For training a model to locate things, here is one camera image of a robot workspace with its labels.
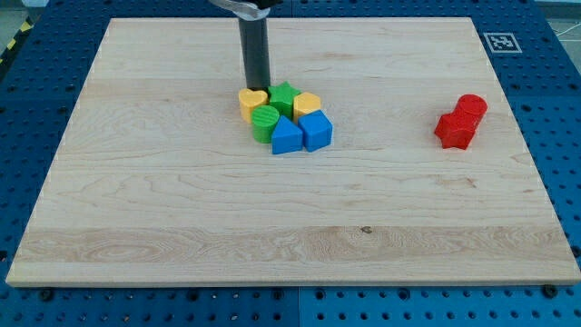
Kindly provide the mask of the silver clamp on arm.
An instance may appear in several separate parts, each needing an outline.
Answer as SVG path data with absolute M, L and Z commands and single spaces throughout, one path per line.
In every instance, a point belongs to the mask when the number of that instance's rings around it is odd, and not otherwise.
M 246 1 L 209 0 L 209 2 L 221 9 L 233 12 L 236 16 L 246 21 L 261 20 L 266 18 L 271 11 L 269 7 L 260 9 L 258 5 Z

